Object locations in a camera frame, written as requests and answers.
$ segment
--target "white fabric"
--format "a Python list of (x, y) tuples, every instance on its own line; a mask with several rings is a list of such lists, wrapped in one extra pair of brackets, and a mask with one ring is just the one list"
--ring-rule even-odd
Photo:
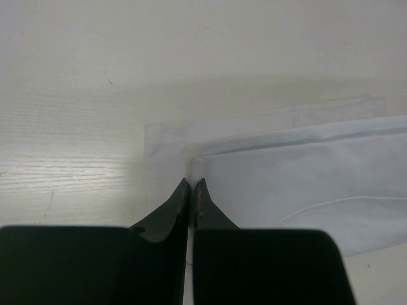
[(259, 135), (308, 125), (385, 116), (384, 98), (364, 95), (346, 100), (273, 109), (228, 118), (183, 121), (145, 127), (144, 154), (150, 175), (151, 208), (163, 203), (189, 174), (198, 144), (222, 143), (224, 139)]
[(333, 123), (197, 148), (194, 179), (240, 227), (318, 228), (345, 256), (407, 242), (407, 117)]

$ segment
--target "white cloth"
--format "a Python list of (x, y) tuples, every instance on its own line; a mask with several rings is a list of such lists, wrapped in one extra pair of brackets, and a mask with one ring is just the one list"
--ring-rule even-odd
[(144, 155), (150, 176), (149, 201), (158, 207), (189, 174), (190, 161), (200, 154), (198, 144), (259, 135), (309, 125), (385, 116), (384, 98), (368, 95), (326, 103), (273, 109), (228, 118), (183, 121), (145, 127)]
[(407, 242), (407, 117), (310, 126), (199, 147), (191, 165), (240, 227), (317, 228), (344, 256)]

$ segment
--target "tabletop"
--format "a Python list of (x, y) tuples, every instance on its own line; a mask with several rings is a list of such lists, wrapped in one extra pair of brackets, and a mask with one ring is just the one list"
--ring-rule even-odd
[[(146, 124), (365, 93), (407, 114), (402, 0), (85, 2), (0, 3), (1, 225), (143, 218)], [(361, 304), (403, 295), (365, 263), (403, 247), (347, 262)]]

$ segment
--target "wooden surface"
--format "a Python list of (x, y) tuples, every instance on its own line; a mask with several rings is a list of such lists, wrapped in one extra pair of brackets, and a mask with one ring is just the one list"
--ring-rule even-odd
[(365, 93), (407, 114), (406, 14), (401, 0), (1, 1), (0, 225), (143, 218), (145, 124)]

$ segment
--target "folded white cloth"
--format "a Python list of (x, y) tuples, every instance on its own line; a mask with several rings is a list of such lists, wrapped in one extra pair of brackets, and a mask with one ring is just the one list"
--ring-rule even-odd
[(227, 118), (183, 121), (145, 127), (144, 154), (150, 175), (151, 208), (163, 203), (179, 181), (188, 175), (191, 159), (200, 154), (197, 144), (222, 143), (225, 139), (259, 135), (309, 125), (387, 114), (384, 98), (364, 95), (346, 100), (272, 109)]
[(197, 147), (194, 179), (240, 227), (317, 228), (345, 256), (407, 242), (407, 117)]

